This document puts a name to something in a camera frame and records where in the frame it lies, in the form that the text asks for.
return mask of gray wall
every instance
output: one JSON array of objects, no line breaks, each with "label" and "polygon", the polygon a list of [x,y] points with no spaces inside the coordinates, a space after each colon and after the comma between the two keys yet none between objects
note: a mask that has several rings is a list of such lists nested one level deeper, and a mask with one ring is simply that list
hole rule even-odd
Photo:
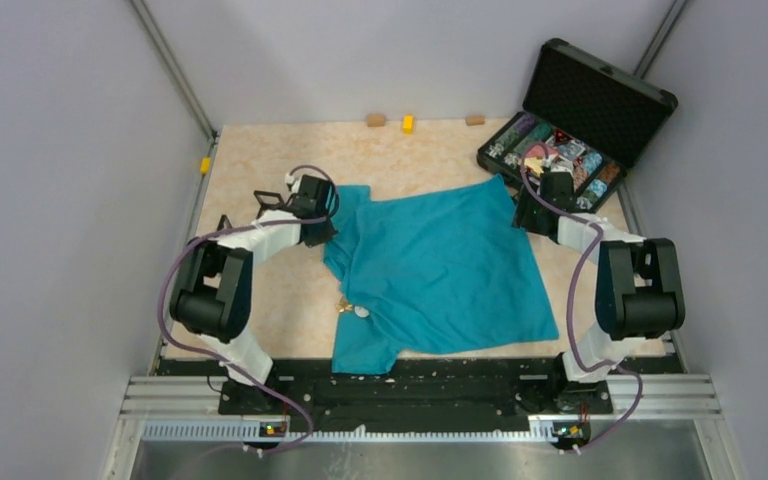
[{"label": "gray wall", "polygon": [[151,0],[216,124],[509,116],[547,39],[633,69],[671,0]]},{"label": "gray wall", "polygon": [[768,2],[695,2],[649,79],[681,103],[630,178],[678,244],[681,338],[752,478],[768,478]]},{"label": "gray wall", "polygon": [[0,479],[100,474],[205,151],[126,2],[0,1]]}]

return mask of blue towel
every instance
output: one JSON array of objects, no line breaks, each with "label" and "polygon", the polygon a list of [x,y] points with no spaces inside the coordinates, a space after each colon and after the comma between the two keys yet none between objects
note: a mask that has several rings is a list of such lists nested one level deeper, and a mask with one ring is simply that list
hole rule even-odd
[{"label": "blue towel", "polygon": [[325,265],[367,318],[340,314],[335,373],[390,371],[403,349],[447,354],[558,338],[528,236],[501,177],[373,202],[341,186]]}]

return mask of marble-patterned tabletop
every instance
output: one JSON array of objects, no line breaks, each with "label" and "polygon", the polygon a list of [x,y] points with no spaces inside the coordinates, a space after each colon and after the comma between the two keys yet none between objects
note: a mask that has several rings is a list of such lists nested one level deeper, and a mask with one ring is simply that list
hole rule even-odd
[{"label": "marble-patterned tabletop", "polygon": [[[505,119],[467,127],[459,120],[417,119],[414,133],[399,122],[368,128],[362,122],[226,126],[207,186],[198,233],[212,231],[222,214],[234,225],[250,222],[258,210],[253,190],[286,192],[284,175],[299,164],[314,164],[337,184],[368,184],[373,200],[386,200],[476,184],[490,175],[475,153]],[[599,211],[626,228],[616,196]],[[529,234],[558,323],[560,339],[517,343],[448,357],[552,357],[568,348],[565,312],[570,275],[579,254]],[[254,274],[250,328],[275,358],[328,358],[334,347],[338,282],[322,263],[322,248],[291,248],[260,265]],[[580,337],[595,322],[596,268],[587,264],[575,299],[575,331]],[[180,324],[173,335],[190,345],[200,341]],[[663,355],[660,340],[640,347],[641,355]],[[167,358],[192,356],[174,347]],[[402,357],[431,357],[405,351]]]}]

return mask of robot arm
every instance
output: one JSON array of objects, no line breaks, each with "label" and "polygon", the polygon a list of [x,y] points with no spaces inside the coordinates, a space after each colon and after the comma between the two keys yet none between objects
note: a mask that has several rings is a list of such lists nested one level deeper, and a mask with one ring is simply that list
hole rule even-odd
[{"label": "robot arm", "polygon": [[[269,375],[272,358],[246,328],[254,267],[285,248],[302,242],[312,247],[336,234],[329,211],[334,186],[309,175],[288,180],[292,195],[286,202],[277,193],[255,192],[261,208],[250,228],[196,247],[181,264],[169,301],[173,319],[261,383]],[[320,218],[326,220],[305,223]],[[281,224],[263,226],[267,222]],[[251,385],[237,372],[228,373]]]},{"label": "robot arm", "polygon": [[[675,245],[668,239],[646,239],[623,232],[594,214],[561,216],[545,208],[523,187],[515,226],[549,236],[559,245],[582,254],[603,236],[588,255],[598,266],[596,280],[597,322],[576,341],[582,368],[570,349],[562,354],[564,383],[595,383],[605,379],[617,364],[648,338],[657,338],[684,323],[684,296]],[[575,208],[572,175],[552,169],[540,178],[541,199],[561,210]],[[635,282],[639,277],[642,282]]]}]

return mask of wooden block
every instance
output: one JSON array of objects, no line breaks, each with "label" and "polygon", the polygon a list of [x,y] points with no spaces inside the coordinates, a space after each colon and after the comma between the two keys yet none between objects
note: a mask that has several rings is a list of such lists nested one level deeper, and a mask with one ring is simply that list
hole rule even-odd
[{"label": "wooden block", "polygon": [[405,115],[404,120],[402,120],[402,131],[413,133],[413,115]]},{"label": "wooden block", "polygon": [[466,120],[467,127],[484,125],[484,115],[467,115],[467,117],[464,120]]},{"label": "wooden block", "polygon": [[383,127],[387,123],[387,117],[383,113],[370,113],[366,116],[367,127]]}]

